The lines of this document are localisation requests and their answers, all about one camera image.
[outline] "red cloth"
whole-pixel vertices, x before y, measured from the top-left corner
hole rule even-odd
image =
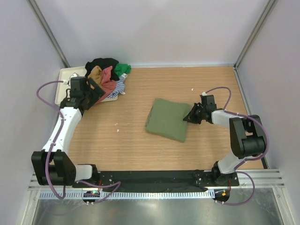
[[[102,84],[102,89],[105,91],[105,94],[96,102],[100,103],[103,99],[105,99],[112,91],[116,88],[116,81],[111,80],[111,72],[112,72],[113,67],[108,67],[102,70],[101,73],[101,84]]]

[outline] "metal floor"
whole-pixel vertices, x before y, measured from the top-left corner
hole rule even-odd
[[[232,189],[228,202],[246,200],[252,189]],[[82,206],[64,216],[65,213]],[[242,206],[225,206],[212,199],[119,200],[94,206],[82,200],[39,200],[33,225],[283,225],[271,188],[257,188]]]

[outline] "black cloth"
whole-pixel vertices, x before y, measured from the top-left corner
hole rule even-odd
[[[114,81],[118,81],[119,77],[118,75],[115,73],[114,69],[116,68],[116,65],[119,63],[119,61],[113,59],[113,58],[99,58],[99,59],[94,59],[92,62],[87,62],[87,64],[85,64],[85,69],[86,69],[86,74],[85,76],[87,77],[88,75],[90,75],[90,72],[92,71],[92,69],[95,66],[99,66],[102,70],[104,70],[105,68],[108,68],[110,66],[112,66],[112,74],[111,74],[111,80]]]

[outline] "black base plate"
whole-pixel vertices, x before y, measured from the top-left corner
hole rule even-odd
[[[118,192],[135,193],[183,193],[204,192],[206,187],[239,186],[236,173],[230,174],[224,182],[214,181],[212,173],[204,170],[187,171],[101,171],[99,172],[102,185],[121,181]]]

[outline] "pile of clothes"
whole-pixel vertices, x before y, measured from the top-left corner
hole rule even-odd
[[[99,58],[85,65],[86,77],[92,78],[105,91],[97,103],[106,98],[116,98],[118,94],[125,94],[124,81],[131,71],[128,64],[119,63],[113,58]]]

